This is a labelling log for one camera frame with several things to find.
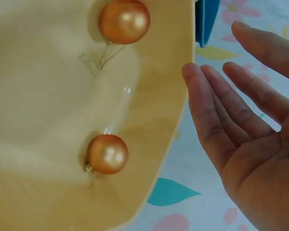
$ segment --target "knuckle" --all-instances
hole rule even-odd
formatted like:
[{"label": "knuckle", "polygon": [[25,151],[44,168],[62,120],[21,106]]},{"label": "knuckle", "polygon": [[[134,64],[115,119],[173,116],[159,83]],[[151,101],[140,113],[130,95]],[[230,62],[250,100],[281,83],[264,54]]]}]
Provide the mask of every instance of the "knuckle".
[{"label": "knuckle", "polygon": [[210,140],[212,137],[215,137],[218,134],[223,132],[223,127],[221,125],[215,125],[207,129],[204,140]]},{"label": "knuckle", "polygon": [[228,117],[228,116],[219,116],[219,120],[220,120],[220,123],[222,125],[222,127],[225,129],[225,128],[228,128],[229,126],[231,126],[231,119]]},{"label": "knuckle", "polygon": [[273,100],[273,98],[276,96],[276,91],[274,90],[267,90],[262,98],[259,100],[259,107],[260,109],[265,109],[269,102]]},{"label": "knuckle", "polygon": [[235,117],[235,121],[239,124],[239,125],[243,125],[247,122],[249,122],[254,116],[253,111],[250,108],[240,108],[236,117]]}]

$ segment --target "string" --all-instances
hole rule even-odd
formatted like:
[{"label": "string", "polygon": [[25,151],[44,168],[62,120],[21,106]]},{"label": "string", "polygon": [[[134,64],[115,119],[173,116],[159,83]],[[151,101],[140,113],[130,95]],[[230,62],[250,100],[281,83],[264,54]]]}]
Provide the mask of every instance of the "string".
[{"label": "string", "polygon": [[100,65],[98,66],[97,69],[102,70],[103,67],[104,67],[104,65],[105,65],[109,60],[111,60],[113,57],[115,57],[118,53],[120,53],[120,52],[124,49],[124,47],[125,47],[125,45],[123,45],[122,48],[121,48],[119,51],[117,51],[115,54],[113,54],[113,55],[110,56],[108,59],[106,59],[106,61],[103,63],[103,59],[105,58],[106,54],[109,52],[110,46],[111,46],[112,44],[113,44],[113,43],[111,43],[111,42],[108,43],[107,48],[106,48],[106,51],[104,52],[104,54],[103,54],[103,56],[102,56],[102,58],[101,58],[101,61],[100,61]]}]

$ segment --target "teal leaf print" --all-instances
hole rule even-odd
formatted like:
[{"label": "teal leaf print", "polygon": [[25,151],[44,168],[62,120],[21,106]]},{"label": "teal leaf print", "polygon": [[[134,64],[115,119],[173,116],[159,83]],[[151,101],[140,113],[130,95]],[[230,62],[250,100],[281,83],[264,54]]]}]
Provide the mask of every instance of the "teal leaf print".
[{"label": "teal leaf print", "polygon": [[155,206],[173,205],[200,193],[169,179],[159,178],[148,200]]}]

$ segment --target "ornament hanger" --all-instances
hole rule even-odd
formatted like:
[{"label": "ornament hanger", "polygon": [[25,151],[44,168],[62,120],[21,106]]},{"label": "ornament hanger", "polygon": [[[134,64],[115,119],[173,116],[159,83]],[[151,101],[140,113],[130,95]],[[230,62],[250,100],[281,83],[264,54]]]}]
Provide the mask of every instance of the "ornament hanger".
[{"label": "ornament hanger", "polygon": [[[99,64],[94,63],[93,58],[85,53],[79,57],[86,65],[94,64],[95,69],[102,70],[126,45],[143,38],[150,27],[150,14],[139,0],[113,0],[102,9],[98,26],[107,42],[107,48]],[[122,48],[103,61],[110,52],[111,45],[122,45]]]}]

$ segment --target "pink flower print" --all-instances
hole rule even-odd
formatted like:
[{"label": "pink flower print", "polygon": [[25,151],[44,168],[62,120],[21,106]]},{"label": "pink flower print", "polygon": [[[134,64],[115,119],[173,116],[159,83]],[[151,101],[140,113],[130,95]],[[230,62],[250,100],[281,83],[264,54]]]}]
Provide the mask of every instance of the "pink flower print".
[{"label": "pink flower print", "polygon": [[233,222],[235,222],[236,217],[237,217],[237,208],[230,208],[225,212],[223,220],[227,225],[230,225]]},{"label": "pink flower print", "polygon": [[189,223],[181,214],[171,214],[162,218],[153,227],[152,231],[189,231]]},{"label": "pink flower print", "polygon": [[237,231],[249,231],[249,229],[247,225],[242,224],[238,227]]},{"label": "pink flower print", "polygon": [[227,9],[223,11],[222,18],[228,25],[231,25],[234,21],[243,22],[241,15],[249,17],[259,17],[260,12],[255,8],[246,6],[248,0],[222,0],[222,5]]},{"label": "pink flower print", "polygon": [[233,36],[233,34],[226,35],[221,40],[226,41],[226,42],[233,42],[233,43],[237,42],[237,39],[236,39],[236,37]]},{"label": "pink flower print", "polygon": [[251,64],[244,64],[243,67],[245,69],[251,70],[252,69],[252,65]]},{"label": "pink flower print", "polygon": [[265,71],[265,70],[267,70],[268,69],[268,67],[266,66],[266,65],[262,65],[261,67],[260,67],[260,70],[262,70],[262,71]]}]

